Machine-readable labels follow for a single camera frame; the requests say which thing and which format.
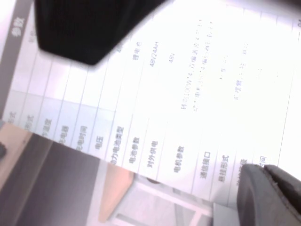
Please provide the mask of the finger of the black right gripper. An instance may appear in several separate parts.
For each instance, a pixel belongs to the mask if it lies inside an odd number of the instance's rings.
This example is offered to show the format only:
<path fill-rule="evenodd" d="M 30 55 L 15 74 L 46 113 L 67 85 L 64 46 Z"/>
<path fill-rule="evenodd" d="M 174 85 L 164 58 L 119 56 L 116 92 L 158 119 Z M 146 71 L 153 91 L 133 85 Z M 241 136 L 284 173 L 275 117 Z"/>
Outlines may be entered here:
<path fill-rule="evenodd" d="M 87 65 L 98 64 L 164 0 L 36 0 L 38 47 Z"/>

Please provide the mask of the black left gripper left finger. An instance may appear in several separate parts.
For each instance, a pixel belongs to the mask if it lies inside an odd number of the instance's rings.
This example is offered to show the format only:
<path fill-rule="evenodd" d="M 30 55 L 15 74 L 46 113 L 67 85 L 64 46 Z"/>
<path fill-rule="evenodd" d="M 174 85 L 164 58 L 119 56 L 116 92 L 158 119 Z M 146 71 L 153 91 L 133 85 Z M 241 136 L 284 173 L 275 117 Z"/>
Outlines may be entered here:
<path fill-rule="evenodd" d="M 288 226 L 291 223 L 284 194 L 258 165 L 242 167 L 237 209 L 242 226 Z"/>

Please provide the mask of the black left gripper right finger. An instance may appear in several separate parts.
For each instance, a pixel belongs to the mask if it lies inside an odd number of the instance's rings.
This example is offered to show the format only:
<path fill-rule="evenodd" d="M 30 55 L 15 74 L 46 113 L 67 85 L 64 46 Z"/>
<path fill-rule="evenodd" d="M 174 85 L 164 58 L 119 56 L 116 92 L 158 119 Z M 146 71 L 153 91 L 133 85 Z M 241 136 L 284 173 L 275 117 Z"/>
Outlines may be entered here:
<path fill-rule="evenodd" d="M 301 181 L 275 165 L 265 165 L 265 171 L 272 179 L 280 204 L 277 210 L 277 226 L 299 226 L 301 224 Z"/>

